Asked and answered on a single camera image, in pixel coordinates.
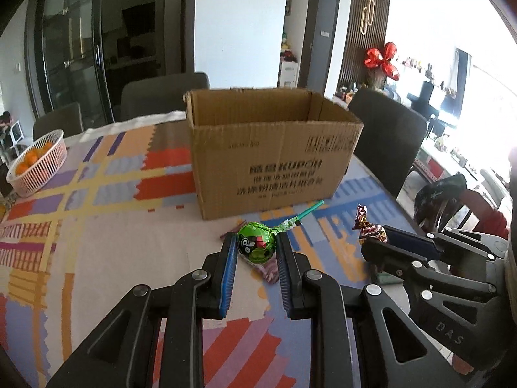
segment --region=glass door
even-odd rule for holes
[[[102,60],[101,1],[39,0],[39,4],[40,65],[46,87],[42,90],[50,102],[45,110],[78,102],[85,129],[113,122]]]

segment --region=lollipop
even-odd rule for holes
[[[381,242],[387,242],[388,236],[386,231],[380,224],[372,224],[366,218],[367,209],[366,206],[357,206],[356,223],[352,230],[360,229],[359,232],[359,243],[363,246],[363,243],[368,238],[375,238]]]
[[[237,233],[239,252],[252,264],[264,264],[269,261],[275,253],[275,235],[299,226],[300,220],[312,213],[324,203],[320,200],[309,207],[303,213],[293,218],[286,219],[278,226],[269,228],[261,223],[248,223]]]

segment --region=red balloon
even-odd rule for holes
[[[389,61],[384,61],[381,65],[381,69],[384,74],[386,74],[390,79],[398,80],[400,79],[399,70]]]
[[[396,54],[396,46],[393,42],[384,45],[384,59],[391,60]]]
[[[379,67],[383,61],[383,56],[381,51],[377,48],[370,48],[366,51],[366,59],[364,60],[364,65],[369,69],[374,69]]]

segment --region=candy wrapper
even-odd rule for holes
[[[269,283],[275,283],[278,280],[275,236],[280,232],[285,232],[301,225],[300,220],[322,204],[323,200],[317,202],[300,215],[284,220],[274,228],[261,223],[243,222],[238,225],[240,228],[238,231],[235,228],[232,229],[232,232],[237,231],[239,253],[250,266],[262,275],[264,280]]]
[[[357,206],[356,223],[352,230],[360,229],[359,244],[363,246],[364,241],[368,238],[375,238],[386,243],[388,241],[386,231],[380,224],[370,223],[366,217],[367,212],[366,206]]]

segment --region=cardboard box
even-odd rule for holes
[[[204,219],[331,197],[363,129],[305,89],[195,90],[187,121]]]

